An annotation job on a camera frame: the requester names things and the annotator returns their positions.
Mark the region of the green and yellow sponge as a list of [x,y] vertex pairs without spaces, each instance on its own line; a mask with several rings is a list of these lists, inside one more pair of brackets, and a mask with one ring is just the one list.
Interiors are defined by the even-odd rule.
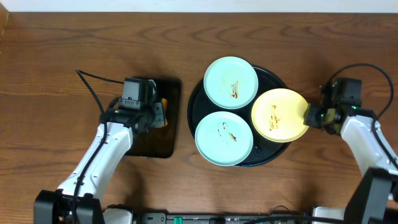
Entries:
[[152,123],[153,128],[162,128],[168,124],[166,118],[167,111],[167,100],[161,99],[159,102],[153,104],[153,111],[155,113],[154,122]]

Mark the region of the yellow plate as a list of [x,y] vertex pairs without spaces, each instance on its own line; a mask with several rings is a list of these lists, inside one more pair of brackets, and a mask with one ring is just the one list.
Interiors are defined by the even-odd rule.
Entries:
[[309,126],[304,124],[308,103],[296,91],[276,88],[260,95],[251,109],[251,120],[256,131],[274,142],[291,142],[304,135]]

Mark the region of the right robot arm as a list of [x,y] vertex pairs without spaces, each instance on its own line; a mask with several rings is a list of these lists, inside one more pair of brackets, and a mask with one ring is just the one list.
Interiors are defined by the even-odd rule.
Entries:
[[304,124],[341,136],[351,149],[362,179],[346,208],[317,207],[317,223],[383,223],[389,196],[397,199],[397,156],[384,138],[372,110],[357,103],[309,104]]

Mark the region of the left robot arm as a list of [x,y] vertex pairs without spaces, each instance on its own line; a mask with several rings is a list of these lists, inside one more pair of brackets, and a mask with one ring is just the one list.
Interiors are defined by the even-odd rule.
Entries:
[[122,205],[102,209],[101,201],[116,167],[132,149],[134,138],[167,124],[167,100],[135,109],[114,99],[100,116],[96,136],[80,163],[55,191],[42,190],[34,202],[34,223],[133,223]]

